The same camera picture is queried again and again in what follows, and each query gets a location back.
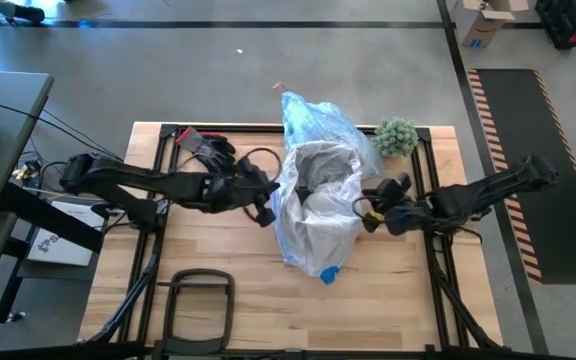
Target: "metal bracket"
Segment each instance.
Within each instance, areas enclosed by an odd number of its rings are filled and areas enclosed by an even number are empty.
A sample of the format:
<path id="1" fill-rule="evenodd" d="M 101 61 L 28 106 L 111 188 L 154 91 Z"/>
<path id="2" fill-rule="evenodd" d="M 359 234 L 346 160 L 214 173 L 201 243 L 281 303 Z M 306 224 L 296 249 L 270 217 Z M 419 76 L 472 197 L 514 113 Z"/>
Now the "metal bracket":
<path id="1" fill-rule="evenodd" d="M 432 141 L 432 139 L 430 138 L 430 129 L 418 127 L 415 128 L 415 130 L 417 131 L 417 136 L 419 136 L 420 140 L 422 140 L 426 144 L 430 144 L 430 142 Z"/>
<path id="2" fill-rule="evenodd" d="M 162 124 L 161 129 L 159 130 L 159 139 L 165 139 L 169 137 L 180 127 L 181 126 L 177 124 Z"/>

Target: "white plastic bag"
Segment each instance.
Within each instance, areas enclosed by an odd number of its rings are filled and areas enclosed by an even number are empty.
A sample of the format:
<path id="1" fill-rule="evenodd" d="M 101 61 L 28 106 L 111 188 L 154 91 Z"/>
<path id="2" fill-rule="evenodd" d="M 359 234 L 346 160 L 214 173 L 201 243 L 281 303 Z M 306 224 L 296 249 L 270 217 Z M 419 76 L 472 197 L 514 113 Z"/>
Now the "white plastic bag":
<path id="1" fill-rule="evenodd" d="M 361 196 L 361 176 L 359 154 L 349 145 L 313 141 L 288 152 L 272 194 L 285 262 L 326 284 L 334 281 L 359 235 L 352 202 Z M 305 200 L 297 189 L 309 193 Z"/>

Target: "gray concrete floor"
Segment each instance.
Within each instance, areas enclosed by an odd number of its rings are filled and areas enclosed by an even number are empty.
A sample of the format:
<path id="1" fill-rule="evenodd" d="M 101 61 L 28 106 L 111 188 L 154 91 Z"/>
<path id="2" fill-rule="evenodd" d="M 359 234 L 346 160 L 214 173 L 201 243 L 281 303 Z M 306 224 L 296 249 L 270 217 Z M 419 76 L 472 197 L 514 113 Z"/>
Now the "gray concrete floor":
<path id="1" fill-rule="evenodd" d="M 434 0 L 26 3 L 58 19 L 440 21 Z M 519 20 L 537 17 L 529 11 Z M 576 154 L 576 49 L 554 50 L 541 30 L 504 30 L 488 49 L 462 49 L 462 56 L 467 67 L 541 71 Z M 335 102 L 357 123 L 400 115 L 455 126 L 468 179 L 483 174 L 440 29 L 0 27 L 0 70 L 52 74 L 46 108 L 119 154 L 134 121 L 280 122 L 270 87 L 283 80 L 310 101 Z M 33 137 L 48 160 L 86 150 L 42 125 Z M 504 341 L 530 351 L 496 221 L 488 217 L 481 231 Z M 0 292 L 9 271 L 2 259 Z M 25 282 L 16 307 L 30 316 L 0 325 L 0 349 L 72 343 L 89 286 Z M 576 286 L 532 290 L 551 352 L 576 356 Z"/>

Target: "blue plastic bag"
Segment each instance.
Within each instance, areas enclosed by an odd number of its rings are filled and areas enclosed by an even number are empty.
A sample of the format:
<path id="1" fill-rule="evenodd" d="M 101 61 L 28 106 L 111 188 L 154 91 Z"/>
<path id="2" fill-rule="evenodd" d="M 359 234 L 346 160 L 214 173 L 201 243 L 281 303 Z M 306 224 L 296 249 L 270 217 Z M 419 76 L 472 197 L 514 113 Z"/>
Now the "blue plastic bag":
<path id="1" fill-rule="evenodd" d="M 381 173 L 383 162 L 374 146 L 337 105 L 329 102 L 311 104 L 290 91 L 282 94 L 281 105 L 286 150 L 309 141 L 346 144 L 359 153 L 363 179 Z"/>

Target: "black table leg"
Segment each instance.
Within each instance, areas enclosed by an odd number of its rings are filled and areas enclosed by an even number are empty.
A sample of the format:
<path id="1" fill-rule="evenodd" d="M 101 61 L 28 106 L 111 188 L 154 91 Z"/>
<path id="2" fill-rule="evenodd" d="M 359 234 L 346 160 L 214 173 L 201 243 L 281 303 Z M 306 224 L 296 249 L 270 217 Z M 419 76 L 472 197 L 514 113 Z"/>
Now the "black table leg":
<path id="1" fill-rule="evenodd" d="M 8 239 L 8 242 L 6 242 L 3 253 L 8 256 L 16 257 L 17 259 L 23 259 L 27 252 L 28 243 L 11 236 L 10 239 Z"/>
<path id="2" fill-rule="evenodd" d="M 101 250 L 101 231 L 39 200 L 14 184 L 6 183 L 1 191 L 0 211 L 13 212 L 31 224 L 96 253 Z"/>

